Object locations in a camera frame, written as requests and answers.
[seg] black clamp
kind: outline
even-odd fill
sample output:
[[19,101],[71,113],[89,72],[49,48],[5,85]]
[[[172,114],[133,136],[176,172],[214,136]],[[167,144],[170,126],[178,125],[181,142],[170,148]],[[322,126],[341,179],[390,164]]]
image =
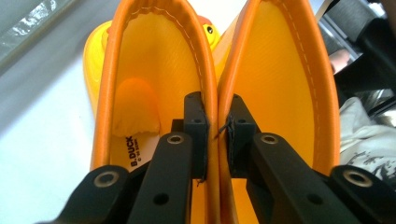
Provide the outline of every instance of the black clamp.
[[[50,223],[190,223],[191,181],[205,179],[207,127],[200,93],[187,95],[184,119],[174,120],[149,164],[91,171]],[[352,166],[316,173],[281,136],[261,133],[236,95],[227,129],[230,172],[247,179],[260,223],[396,223],[390,186]]]

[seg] white fabric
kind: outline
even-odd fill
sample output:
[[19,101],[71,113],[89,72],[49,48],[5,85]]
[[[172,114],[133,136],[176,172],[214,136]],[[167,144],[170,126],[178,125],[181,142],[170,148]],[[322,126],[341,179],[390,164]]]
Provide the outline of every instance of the white fabric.
[[340,109],[341,164],[358,166],[396,189],[396,129],[372,123],[357,97]]

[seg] boot label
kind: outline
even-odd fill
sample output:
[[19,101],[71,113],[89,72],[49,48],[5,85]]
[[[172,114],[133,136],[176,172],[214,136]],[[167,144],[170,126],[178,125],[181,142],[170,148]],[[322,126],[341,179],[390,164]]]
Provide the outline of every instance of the boot label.
[[128,148],[129,159],[131,160],[131,166],[135,167],[142,161],[137,139],[133,139],[132,136],[129,136],[125,137],[125,141]]

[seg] metal rivet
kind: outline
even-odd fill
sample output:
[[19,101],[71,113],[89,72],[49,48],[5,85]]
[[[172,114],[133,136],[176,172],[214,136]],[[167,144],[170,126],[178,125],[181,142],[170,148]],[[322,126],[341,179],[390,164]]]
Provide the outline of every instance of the metal rivet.
[[93,184],[98,188],[107,188],[112,186],[119,180],[119,174],[114,171],[106,171],[99,174],[94,180]]
[[174,134],[172,136],[169,136],[167,140],[168,143],[176,145],[182,143],[184,141],[184,138],[180,135]]
[[274,144],[277,143],[277,138],[276,138],[275,136],[273,136],[273,135],[270,135],[270,134],[263,135],[262,138],[261,138],[261,140],[262,140],[264,143],[266,143],[266,144],[272,144],[272,145],[274,145]]
[[343,176],[350,183],[362,188],[370,188],[373,185],[373,181],[367,175],[357,171],[345,170]]

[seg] stitching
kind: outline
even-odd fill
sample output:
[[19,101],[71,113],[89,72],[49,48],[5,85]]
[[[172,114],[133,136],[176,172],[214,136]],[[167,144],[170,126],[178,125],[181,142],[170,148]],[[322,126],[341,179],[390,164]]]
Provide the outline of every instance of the stitching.
[[195,48],[194,48],[194,46],[192,44],[190,36],[187,34],[186,29],[184,28],[183,25],[181,25],[181,23],[178,21],[178,19],[175,16],[171,15],[166,9],[159,8],[159,7],[141,7],[136,12],[130,13],[130,15],[134,16],[136,14],[139,14],[142,9],[147,10],[147,11],[151,11],[152,8],[155,8],[155,9],[157,9],[159,11],[165,12],[169,17],[174,19],[177,22],[177,25],[183,30],[184,34],[189,39],[190,47],[192,48],[192,52],[193,52],[193,56],[194,56],[194,60],[195,60],[195,62],[197,64],[197,67],[198,67],[198,75],[199,75],[199,81],[200,81],[200,86],[201,86],[201,94],[202,94],[203,99],[205,99],[204,92],[202,91],[204,89],[204,85],[203,85],[203,80],[202,80],[201,66],[200,66],[200,63],[198,61],[198,57],[197,57]]
[[[294,28],[294,32],[295,32],[295,34],[297,35],[297,39],[298,39],[299,44],[300,44],[300,49],[301,49],[301,51],[302,51],[302,53],[303,53],[303,55],[304,55],[305,67],[306,67],[306,70],[308,71],[310,84],[311,84],[312,89],[313,89],[314,107],[315,107],[315,109],[318,111],[318,95],[317,95],[317,89],[316,89],[315,83],[314,83],[314,76],[312,75],[311,67],[310,67],[309,62],[308,62],[308,59],[307,59],[307,57],[306,57],[306,54],[305,54],[305,51],[304,51],[304,46],[303,46],[303,43],[302,43],[301,38],[300,38],[300,34],[299,34],[299,32],[298,32],[298,30],[297,30],[297,27],[296,27],[296,25],[295,25],[295,23],[294,23],[294,19],[293,19],[293,17],[291,16],[291,14],[290,14],[290,12],[289,12],[288,7],[286,6],[286,4],[285,4],[284,2],[282,3],[282,6],[283,6],[283,8],[285,8],[286,11],[288,12],[290,21],[291,21],[291,23],[292,23],[292,25],[293,25],[293,28]],[[316,126],[317,126],[317,128],[316,128],[317,134],[315,134],[314,137],[318,140],[318,141],[316,142],[316,148],[318,148],[318,147],[319,147],[319,143],[320,143],[320,138],[319,138],[319,137],[320,137],[320,123],[319,123],[319,122],[320,122],[320,119],[319,119],[319,113],[316,113],[315,119],[316,119],[316,122],[317,122],[317,125],[316,125]]]

